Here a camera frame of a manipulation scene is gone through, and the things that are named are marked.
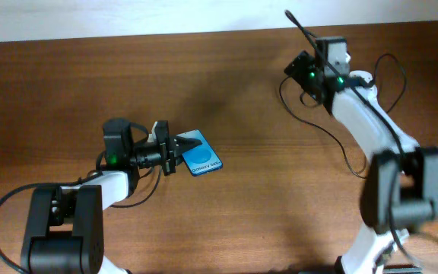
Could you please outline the blue Galaxy smartphone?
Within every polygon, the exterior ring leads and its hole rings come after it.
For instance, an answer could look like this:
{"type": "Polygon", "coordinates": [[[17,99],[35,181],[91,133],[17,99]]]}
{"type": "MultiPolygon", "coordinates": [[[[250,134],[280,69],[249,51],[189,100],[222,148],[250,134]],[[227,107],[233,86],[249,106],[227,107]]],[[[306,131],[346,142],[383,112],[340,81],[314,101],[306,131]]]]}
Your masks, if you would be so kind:
{"type": "Polygon", "coordinates": [[[182,154],[184,162],[192,176],[201,176],[220,170],[223,167],[221,159],[198,129],[181,133],[179,136],[201,141],[199,146],[182,154]]]}

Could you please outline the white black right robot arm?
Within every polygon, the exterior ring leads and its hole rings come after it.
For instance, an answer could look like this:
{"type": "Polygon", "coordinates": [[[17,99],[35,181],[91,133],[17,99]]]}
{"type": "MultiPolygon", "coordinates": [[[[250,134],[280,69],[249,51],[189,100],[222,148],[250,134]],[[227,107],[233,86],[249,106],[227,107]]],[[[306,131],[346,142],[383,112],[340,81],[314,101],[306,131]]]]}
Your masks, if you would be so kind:
{"type": "Polygon", "coordinates": [[[360,196],[360,231],[332,273],[416,273],[425,263],[411,254],[411,266],[386,262],[421,225],[438,218],[438,148],[422,147],[401,130],[377,100],[376,80],[350,68],[343,37],[311,39],[315,53],[302,51],[284,70],[303,93],[341,123],[360,146],[369,170],[360,196]]]}

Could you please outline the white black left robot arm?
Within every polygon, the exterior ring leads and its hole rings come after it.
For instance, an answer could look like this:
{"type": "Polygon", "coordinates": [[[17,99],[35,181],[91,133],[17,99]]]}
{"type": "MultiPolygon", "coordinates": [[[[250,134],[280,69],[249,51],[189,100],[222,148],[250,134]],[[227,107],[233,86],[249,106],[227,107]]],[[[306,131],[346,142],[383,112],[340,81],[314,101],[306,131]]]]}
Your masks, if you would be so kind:
{"type": "Polygon", "coordinates": [[[103,140],[106,163],[94,175],[33,191],[21,250],[29,273],[123,273],[104,255],[103,211],[133,194],[140,169],[158,166],[170,175],[183,153],[202,144],[171,135],[166,120],[148,131],[123,118],[103,124],[103,140]],[[135,127],[146,135],[138,142],[132,138],[135,127]]]}

